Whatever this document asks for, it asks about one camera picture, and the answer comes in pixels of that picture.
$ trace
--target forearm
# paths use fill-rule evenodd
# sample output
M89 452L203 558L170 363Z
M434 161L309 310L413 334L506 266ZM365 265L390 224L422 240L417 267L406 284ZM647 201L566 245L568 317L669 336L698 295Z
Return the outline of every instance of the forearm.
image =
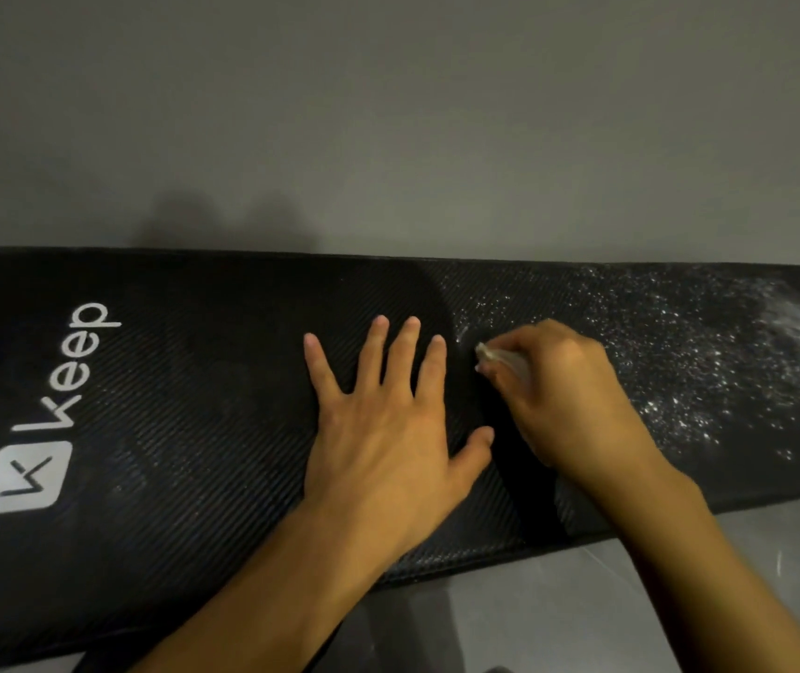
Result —
M594 493L686 670L800 670L800 623L727 541L699 488L659 456Z
M360 527L303 503L135 673L302 670L383 572L370 555Z

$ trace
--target carbon fiber texture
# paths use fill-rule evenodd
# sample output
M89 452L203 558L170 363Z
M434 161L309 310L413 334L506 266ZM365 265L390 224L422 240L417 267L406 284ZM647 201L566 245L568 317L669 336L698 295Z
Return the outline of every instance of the carbon fiber texture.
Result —
M772 301L800 303L800 267L0 250L0 448L24 441L13 424L47 419L38 399L73 310L101 302L122 323L97 331L74 425L53 435L72 443L60 498L0 514L0 665L165 631L222 586L302 496L316 428L303 333L319 334L349 389L377 314L415 314L423 341L448 339L451 451L481 424L498 430L470 497L382 585L607 532L473 372L477 342L548 316L607 344L660 447L714 508L796 497L800 401L785 397L800 394L800 331L759 338ZM669 309L688 323L665 328ZM697 331L734 338L720 349L742 386L721 389L718 347L684 351ZM784 370L793 385L769 380ZM657 396L686 396L685 383L703 387L693 418L671 406L653 417Z

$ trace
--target hand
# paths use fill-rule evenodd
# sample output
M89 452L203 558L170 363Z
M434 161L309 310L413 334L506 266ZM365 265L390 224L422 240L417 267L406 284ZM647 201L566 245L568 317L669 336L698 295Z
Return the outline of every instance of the hand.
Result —
M435 336L410 387L421 324L406 321L387 356L379 316L360 352L356 388L341 392L319 341L304 338L319 399L319 433L307 465L305 501L361 523L385 566L424 541L459 505L491 460L493 429L475 430L454 458L447 450L447 345Z
M482 361L478 370L506 400L542 463L590 490L633 466L664 460L596 340L546 320L487 346L529 359L530 386L501 361Z

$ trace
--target white square logo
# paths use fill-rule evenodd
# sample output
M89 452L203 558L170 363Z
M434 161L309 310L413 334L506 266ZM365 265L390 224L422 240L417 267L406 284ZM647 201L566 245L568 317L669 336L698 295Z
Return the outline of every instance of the white square logo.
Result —
M0 514L53 504L64 485L71 452L69 441L5 446L0 451Z

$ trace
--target gray floor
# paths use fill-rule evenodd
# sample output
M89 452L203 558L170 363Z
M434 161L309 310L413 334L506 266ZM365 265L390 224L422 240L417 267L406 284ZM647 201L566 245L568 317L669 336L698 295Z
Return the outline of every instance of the gray floor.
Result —
M800 263L800 0L0 0L0 245ZM725 524L800 615L800 502ZM607 543L321 670L500 663L674 667Z

